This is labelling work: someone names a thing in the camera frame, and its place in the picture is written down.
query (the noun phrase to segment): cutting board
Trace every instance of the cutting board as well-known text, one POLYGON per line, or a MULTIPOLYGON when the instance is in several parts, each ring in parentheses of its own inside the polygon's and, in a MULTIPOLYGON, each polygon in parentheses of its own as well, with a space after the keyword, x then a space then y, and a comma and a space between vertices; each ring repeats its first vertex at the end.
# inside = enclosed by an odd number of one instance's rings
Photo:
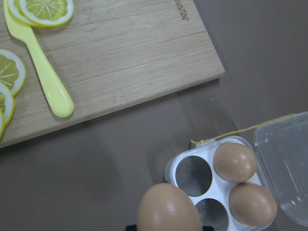
POLYGON ((74 0, 74 6, 70 23, 33 29, 75 103, 68 118, 52 114, 26 45, 9 34, 0 14, 0 48, 18 55, 27 73, 0 147, 224 73, 193 0, 74 0))

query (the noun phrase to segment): yellow knife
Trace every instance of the yellow knife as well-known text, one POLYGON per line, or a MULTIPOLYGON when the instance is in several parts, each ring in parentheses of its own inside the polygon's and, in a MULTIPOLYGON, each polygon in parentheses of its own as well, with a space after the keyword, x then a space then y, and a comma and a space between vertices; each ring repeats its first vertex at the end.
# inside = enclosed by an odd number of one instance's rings
POLYGON ((11 15, 8 8, 8 0, 3 1, 3 7, 6 25, 10 34, 24 42, 29 49, 52 112, 58 117, 71 115, 74 110, 74 103, 42 51, 32 28, 20 23, 11 15))

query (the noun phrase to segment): clear plastic lid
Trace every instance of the clear plastic lid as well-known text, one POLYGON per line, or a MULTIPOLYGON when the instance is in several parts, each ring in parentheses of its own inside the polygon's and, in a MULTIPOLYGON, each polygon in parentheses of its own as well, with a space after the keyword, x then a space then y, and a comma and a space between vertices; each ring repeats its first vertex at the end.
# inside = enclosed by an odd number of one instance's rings
POLYGON ((308 112, 255 130, 260 176, 283 211, 308 226, 308 112))

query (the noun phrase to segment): egg holder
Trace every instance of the egg holder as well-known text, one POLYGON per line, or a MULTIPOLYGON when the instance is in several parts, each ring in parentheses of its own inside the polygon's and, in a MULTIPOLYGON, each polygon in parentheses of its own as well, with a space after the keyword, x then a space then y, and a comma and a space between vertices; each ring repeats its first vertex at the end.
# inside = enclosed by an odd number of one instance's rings
POLYGON ((308 226, 308 112, 260 126, 254 133, 255 153, 244 138, 228 136, 196 144, 170 159, 165 179, 182 189, 196 206, 204 225, 215 231, 260 231, 238 222, 230 212, 229 195, 237 185, 215 171, 215 150, 233 142, 250 148, 258 160, 257 172, 246 182, 269 189, 282 210, 295 222, 308 226))

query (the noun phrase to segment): egg carton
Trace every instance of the egg carton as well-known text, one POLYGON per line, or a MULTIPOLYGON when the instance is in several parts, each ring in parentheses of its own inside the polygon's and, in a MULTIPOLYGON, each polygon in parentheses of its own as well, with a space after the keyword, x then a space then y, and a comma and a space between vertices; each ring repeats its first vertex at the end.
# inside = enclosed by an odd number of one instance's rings
MULTIPOLYGON (((263 230, 270 224, 264 227, 244 225, 230 212, 229 195, 237 183, 222 179, 214 170, 213 164, 216 149, 229 142, 245 145, 254 153, 249 142, 238 136, 197 144, 194 149, 169 160, 165 167, 165 179, 188 194, 205 226, 212 226, 215 231, 263 230)), ((262 185, 258 173, 246 182, 262 185)))

